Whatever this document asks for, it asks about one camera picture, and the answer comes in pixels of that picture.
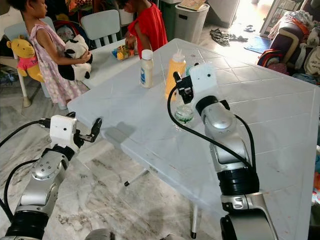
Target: trash bin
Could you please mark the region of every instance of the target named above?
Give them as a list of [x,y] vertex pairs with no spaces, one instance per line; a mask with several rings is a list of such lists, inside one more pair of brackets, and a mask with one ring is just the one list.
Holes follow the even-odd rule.
[[197,44],[210,6],[203,4],[198,11],[175,5],[174,37]]
[[161,0],[160,9],[168,41],[175,38],[176,4],[182,0]]

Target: table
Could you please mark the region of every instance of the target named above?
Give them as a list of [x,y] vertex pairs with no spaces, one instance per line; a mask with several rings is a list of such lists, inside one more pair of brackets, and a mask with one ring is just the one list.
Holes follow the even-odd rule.
[[[317,86],[296,78],[223,57],[174,39],[154,52],[153,88],[139,85],[140,63],[68,104],[86,126],[103,118],[101,135],[185,195],[220,218],[220,188],[209,143],[171,122],[164,98],[168,63],[182,49],[187,65],[211,62],[231,110],[250,126],[256,145],[260,188],[283,240],[308,236],[320,108]],[[99,69],[103,76],[106,69]],[[204,133],[199,116],[193,129]],[[238,129],[250,152],[244,126]]]
[[114,49],[124,44],[125,39],[91,51],[93,55],[93,62],[91,64],[92,69],[90,78],[83,81],[88,88],[92,89],[98,86],[105,80],[110,79],[116,74],[120,73],[123,69],[139,61],[138,55],[128,58],[124,61],[119,61],[112,55],[112,51]]

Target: white chair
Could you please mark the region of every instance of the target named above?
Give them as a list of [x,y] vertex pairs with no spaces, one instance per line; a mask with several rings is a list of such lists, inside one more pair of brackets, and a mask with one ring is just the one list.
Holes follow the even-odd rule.
[[117,10],[107,10],[93,13],[81,18],[82,27],[90,40],[94,40],[97,48],[100,48],[103,38],[104,44],[109,44],[108,36],[112,42],[117,41],[116,33],[120,31],[120,18]]
[[[46,16],[44,19],[42,19],[46,24],[48,24],[53,30],[55,30],[54,23],[52,22],[51,18]],[[25,22],[17,23],[11,26],[8,26],[4,29],[4,34],[8,37],[10,41],[13,39],[18,38],[20,35],[23,35],[26,39],[29,38],[29,34],[25,25]],[[14,58],[18,59],[18,56],[16,56],[15,53],[13,53]],[[24,77],[18,73],[19,80],[20,80],[20,85],[22,89],[22,94],[23,94],[23,106],[24,107],[29,107],[31,105],[31,101],[28,98],[28,94],[26,91],[26,86],[24,82]],[[41,87],[44,93],[44,96],[46,98],[50,98],[50,95],[48,93],[48,90],[46,88],[46,85],[44,82],[41,82]]]

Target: girl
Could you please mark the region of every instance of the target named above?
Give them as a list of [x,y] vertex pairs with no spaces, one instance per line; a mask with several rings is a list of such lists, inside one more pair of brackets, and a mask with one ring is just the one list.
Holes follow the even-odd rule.
[[165,24],[159,8],[148,0],[117,0],[119,8],[128,13],[137,13],[138,17],[128,26],[130,36],[125,39],[129,48],[137,48],[141,58],[142,50],[152,51],[165,45],[167,40]]
[[65,43],[51,27],[40,20],[46,17],[45,0],[7,0],[7,2],[22,12],[52,102],[59,103],[61,109],[66,109],[69,100],[88,89],[82,82],[76,84],[74,81],[62,78],[58,65],[84,64],[90,59],[91,53],[86,52],[78,59],[64,57]]

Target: rug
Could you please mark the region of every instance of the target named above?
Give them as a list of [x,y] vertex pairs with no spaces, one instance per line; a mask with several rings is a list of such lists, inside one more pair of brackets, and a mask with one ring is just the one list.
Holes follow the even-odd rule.
[[260,36],[254,36],[252,38],[249,38],[244,48],[249,51],[262,54],[265,50],[270,48],[270,45],[271,45],[271,40],[260,37]]

